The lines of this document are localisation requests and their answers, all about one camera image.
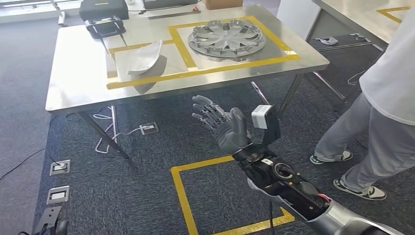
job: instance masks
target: black case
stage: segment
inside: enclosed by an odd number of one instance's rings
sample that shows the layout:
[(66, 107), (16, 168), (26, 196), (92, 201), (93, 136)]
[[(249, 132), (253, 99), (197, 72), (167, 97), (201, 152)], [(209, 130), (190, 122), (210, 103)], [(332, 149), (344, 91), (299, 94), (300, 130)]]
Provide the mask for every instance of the black case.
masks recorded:
[(109, 16), (128, 20), (128, 7), (124, 0), (83, 0), (79, 16), (83, 21)]

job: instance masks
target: white power cord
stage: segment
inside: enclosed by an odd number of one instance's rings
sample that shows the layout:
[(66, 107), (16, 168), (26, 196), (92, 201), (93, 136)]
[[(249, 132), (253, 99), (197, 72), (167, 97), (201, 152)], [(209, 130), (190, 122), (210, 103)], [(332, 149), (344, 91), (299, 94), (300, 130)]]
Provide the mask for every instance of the white power cord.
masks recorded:
[(361, 75), (361, 74), (362, 74), (362, 73), (364, 73), (364, 72), (366, 72), (366, 70), (363, 70), (363, 71), (361, 71), (360, 73), (357, 73), (357, 74), (353, 75), (351, 78), (349, 78), (349, 79), (347, 80), (347, 83), (348, 83), (349, 85), (351, 85), (351, 86), (354, 86), (354, 85), (358, 84), (358, 83), (359, 83), (359, 80), (354, 81), (354, 82), (352, 82), (351, 80), (352, 80), (353, 78), (355, 78), (357, 75)]
[[(93, 117), (94, 118), (97, 118), (97, 119), (113, 119), (112, 117), (105, 116), (105, 115), (102, 115), (102, 114), (94, 114)], [(113, 126), (113, 124), (111, 123), (111, 125), (109, 127), (107, 127), (107, 129), (105, 129), (105, 132), (107, 132), (109, 129), (111, 129), (112, 126)], [(125, 134), (125, 133), (118, 133), (114, 137), (112, 137), (111, 139), (115, 139), (119, 135), (126, 135), (127, 136), (127, 135), (129, 135), (129, 134), (131, 134), (131, 133), (133, 133), (135, 131), (141, 130), (141, 129), (143, 129), (143, 127), (134, 129), (134, 130), (128, 132), (127, 134)], [(107, 145), (107, 150), (105, 152), (104, 151), (101, 151), (101, 150), (98, 150), (98, 147), (101, 145), (101, 143), (102, 143), (102, 138), (99, 138), (98, 144), (95, 147), (95, 151), (98, 152), (98, 153), (105, 153), (105, 154), (107, 154), (108, 153), (108, 150), (110, 149), (110, 146)]]

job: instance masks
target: table leg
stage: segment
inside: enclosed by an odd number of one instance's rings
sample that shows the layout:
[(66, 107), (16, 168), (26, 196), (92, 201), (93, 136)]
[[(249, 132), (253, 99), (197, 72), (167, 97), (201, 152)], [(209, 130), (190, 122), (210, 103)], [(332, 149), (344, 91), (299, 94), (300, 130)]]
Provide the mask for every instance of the table leg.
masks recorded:
[(266, 105), (270, 105), (269, 101), (267, 100), (267, 98), (264, 96), (264, 93), (262, 93), (261, 89), (259, 88), (259, 86), (255, 83), (255, 82), (251, 82), (251, 85), (254, 87), (256, 93), (259, 95), (259, 97), (261, 97), (262, 101), (264, 101), (264, 103)]
[(290, 103), (291, 99), (294, 96), (294, 93), (296, 92), (298, 86), (300, 85), (303, 78), (303, 74), (297, 74), (294, 77), (294, 81), (291, 84), (290, 89), (288, 90), (287, 94), (285, 95), (284, 101), (282, 102), (281, 106), (278, 109), (278, 117), (282, 118), (282, 115), (284, 114), (285, 109), (287, 108), (288, 104)]
[(105, 133), (105, 131), (102, 130), (102, 128), (96, 124), (96, 122), (88, 114), (82, 111), (76, 113), (76, 115), (91, 126), (100, 135), (104, 142), (108, 143), (113, 149), (120, 153), (123, 158), (129, 158), (124, 150), (122, 150), (122, 148), (113, 139), (111, 139), (111, 137), (109, 137), (107, 133)]
[(120, 142), (118, 141), (118, 123), (116, 121), (116, 111), (115, 111), (115, 106), (111, 106), (111, 117), (113, 118), (113, 132), (114, 132), (114, 136), (116, 136), (114, 138), (114, 142), (118, 145), (121, 145)]

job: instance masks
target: yellow tape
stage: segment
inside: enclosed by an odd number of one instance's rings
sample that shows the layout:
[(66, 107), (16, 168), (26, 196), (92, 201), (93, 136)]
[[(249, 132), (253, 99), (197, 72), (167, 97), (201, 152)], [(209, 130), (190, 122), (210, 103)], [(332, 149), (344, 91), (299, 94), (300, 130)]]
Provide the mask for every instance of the yellow tape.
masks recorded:
[[(294, 216), (292, 216), (288, 211), (286, 211), (284, 208), (280, 207), (283, 216), (277, 217), (273, 219), (273, 226), (279, 226), (282, 224), (286, 224), (289, 222), (292, 222), (295, 220)], [(218, 234), (214, 234), (214, 235), (245, 235), (245, 234), (250, 234), (250, 233), (254, 233), (254, 232), (258, 232), (264, 229), (269, 229), (271, 227), (270, 225), (270, 221), (269, 220), (265, 220), (262, 222), (258, 222), (255, 224), (251, 224), (248, 226), (244, 226), (244, 227), (240, 227), (237, 229), (232, 229), (232, 230), (228, 230), (228, 231), (224, 231)]]
[[(180, 206), (182, 207), (182, 212), (184, 216), (184, 220), (187, 226), (187, 230), (189, 231), (189, 235), (198, 235), (196, 224), (192, 215), (192, 211), (190, 209), (189, 201), (186, 197), (186, 192), (184, 191), (184, 186), (182, 179), (180, 177), (180, 171), (183, 170), (191, 170), (196, 169), (208, 165), (220, 164), (232, 161), (232, 156), (224, 156), (220, 158), (209, 159), (201, 162), (174, 166), (170, 169), (171, 175), (173, 177), (173, 182), (176, 187), (177, 195), (179, 197)], [(287, 210), (281, 208), (282, 216), (273, 219), (273, 225), (278, 226), (282, 224), (286, 224), (295, 220), (294, 216), (292, 216)], [(270, 228), (269, 220), (264, 220), (262, 222), (254, 223), (248, 226), (224, 231), (215, 235), (245, 235), (250, 234), (253, 232), (261, 231), (264, 229)]]
[(208, 166), (208, 165), (215, 165), (215, 164), (219, 164), (219, 163), (225, 163), (225, 162), (229, 162), (229, 161), (232, 161), (232, 160), (233, 160), (233, 157), (231, 155), (228, 155), (228, 156), (224, 156), (224, 157), (220, 157), (220, 158), (209, 159), (209, 160), (205, 160), (205, 161), (201, 161), (201, 162), (190, 163), (190, 164), (180, 165), (180, 166), (176, 166), (176, 167), (177, 167), (177, 169), (179, 169), (179, 171), (191, 170), (191, 169), (204, 167), (204, 166)]
[(391, 19), (391, 20), (393, 20), (397, 23), (402, 23), (402, 20), (400, 18), (391, 15), (389, 12), (409, 10), (410, 8), (411, 8), (410, 6), (403, 6), (403, 7), (396, 7), (396, 8), (380, 9), (380, 10), (377, 10), (377, 12), (379, 12), (380, 14), (388, 17), (389, 19)]
[[(163, 44), (164, 45), (173, 44), (173, 43), (174, 43), (173, 40), (165, 40), (165, 41), (163, 41)], [(116, 52), (123, 51), (123, 50), (138, 49), (140, 47), (144, 47), (144, 46), (147, 46), (147, 45), (150, 45), (150, 44), (152, 44), (152, 43), (136, 44), (136, 45), (126, 46), (126, 47), (115, 47), (115, 48), (108, 49), (108, 51), (110, 52), (110, 54), (112, 55), (112, 57), (115, 58), (115, 53)]]
[[(186, 46), (183, 43), (183, 40), (181, 39), (177, 29), (178, 28), (185, 28), (185, 27), (195, 27), (198, 25), (204, 25), (207, 22), (196, 22), (196, 23), (186, 23), (186, 24), (179, 24), (179, 25), (172, 25), (168, 27), (168, 30), (170, 32), (170, 35), (172, 37), (172, 40), (164, 41), (164, 44), (172, 44), (174, 43), (177, 47), (177, 50), (179, 51), (185, 65), (187, 66), (188, 71), (180, 72), (180, 73), (173, 73), (173, 74), (166, 74), (161, 76), (153, 76), (153, 77), (145, 77), (141, 79), (136, 79), (132, 81), (125, 81), (120, 82), (115, 77), (109, 77), (107, 88), (108, 89), (116, 89), (116, 88), (123, 88), (123, 87), (129, 87), (129, 86), (138, 86), (143, 85), (147, 83), (156, 83), (171, 79), (177, 79), (177, 78), (184, 78), (184, 77), (190, 77), (190, 76), (197, 76), (197, 75), (203, 75), (207, 73), (213, 73), (213, 72), (222, 72), (222, 71), (230, 71), (230, 70), (236, 70), (236, 69), (244, 69), (244, 68), (250, 68), (250, 67), (257, 67), (257, 66), (263, 66), (263, 65), (270, 65), (280, 62), (286, 62), (291, 60), (298, 60), (300, 57), (297, 55), (295, 51), (292, 51), (289, 46), (287, 46), (283, 41), (281, 41), (271, 30), (269, 30), (264, 24), (262, 24), (259, 20), (257, 20), (254, 16), (245, 16), (240, 18), (233, 18), (233, 19), (224, 19), (224, 21), (230, 21), (234, 19), (239, 20), (248, 20), (251, 21), (253, 24), (255, 24), (258, 28), (261, 29), (261, 31), (281, 50), (283, 50), (286, 54), (286, 56), (282, 57), (275, 57), (275, 58), (269, 58), (269, 59), (263, 59), (263, 60), (257, 60), (257, 61), (250, 61), (250, 62), (239, 62), (238, 64), (234, 65), (226, 65), (226, 66), (220, 66), (216, 68), (211, 69), (198, 69), (195, 62), (193, 61), (193, 58), (191, 57), (189, 51), (187, 50)], [(139, 45), (133, 45), (128, 47), (117, 47), (113, 49), (109, 49), (111, 55), (114, 58), (114, 53), (117, 51), (122, 50), (128, 50), (128, 49), (135, 49), (142, 46), (146, 46), (147, 44), (139, 44)]]
[(180, 178), (180, 171), (177, 166), (171, 168), (171, 175), (173, 176), (174, 186), (176, 187), (177, 195), (179, 197), (180, 206), (182, 207), (184, 221), (186, 222), (187, 230), (190, 235), (197, 235), (196, 224), (193, 219), (192, 211), (184, 191), (182, 179)]
[(177, 50), (183, 58), (183, 62), (186, 65), (187, 69), (189, 71), (197, 70), (197, 66), (194, 63), (194, 60), (187, 50), (186, 46), (184, 45), (183, 40), (181, 39), (180, 34), (177, 32), (176, 28), (174, 26), (169, 26), (168, 30), (170, 32), (171, 38), (174, 41), (174, 44), (176, 44)]
[(275, 45), (277, 45), (283, 51), (292, 51), (283, 41), (281, 41), (275, 34), (272, 33), (264, 24), (257, 20), (254, 16), (247, 16), (245, 19), (251, 21), (254, 25), (261, 29), (261, 31), (269, 38)]
[(176, 78), (197, 76), (197, 75), (213, 73), (213, 72), (223, 72), (223, 71), (243, 69), (243, 68), (249, 68), (249, 67), (270, 65), (270, 64), (275, 64), (275, 63), (280, 63), (280, 62), (285, 62), (285, 61), (290, 61), (290, 60), (298, 60), (299, 58), (300, 57), (298, 55), (288, 55), (284, 57), (276, 57), (276, 58), (270, 58), (270, 59), (265, 59), (265, 60), (241, 62), (235, 65), (226, 65), (226, 66), (216, 67), (212, 69), (187, 71), (187, 72), (173, 73), (173, 74), (167, 74), (167, 75), (156, 76), (156, 77), (146, 77), (146, 78), (141, 78), (141, 79), (132, 80), (132, 81), (108, 83), (107, 88), (115, 89), (115, 88), (129, 87), (129, 86), (137, 86), (137, 85), (142, 85), (142, 84), (147, 84), (147, 83), (161, 82), (161, 81), (166, 81), (166, 80), (171, 80), (171, 79), (176, 79)]

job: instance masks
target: white sneaker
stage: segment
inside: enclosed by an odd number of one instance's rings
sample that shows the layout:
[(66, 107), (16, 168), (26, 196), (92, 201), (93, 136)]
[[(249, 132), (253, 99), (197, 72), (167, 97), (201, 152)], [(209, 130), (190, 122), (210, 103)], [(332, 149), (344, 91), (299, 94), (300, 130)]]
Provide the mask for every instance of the white sneaker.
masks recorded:
[(375, 186), (370, 186), (369, 189), (365, 192), (356, 192), (347, 188), (342, 180), (334, 180), (333, 185), (341, 191), (351, 193), (366, 200), (380, 201), (386, 198), (386, 193)]
[[(334, 162), (345, 162), (347, 160), (350, 160), (353, 157), (353, 154), (349, 150), (343, 151), (343, 153), (336, 159)], [(310, 162), (315, 165), (321, 165), (324, 163), (333, 163), (333, 162), (327, 162), (324, 160), (320, 160), (316, 155), (310, 156)]]

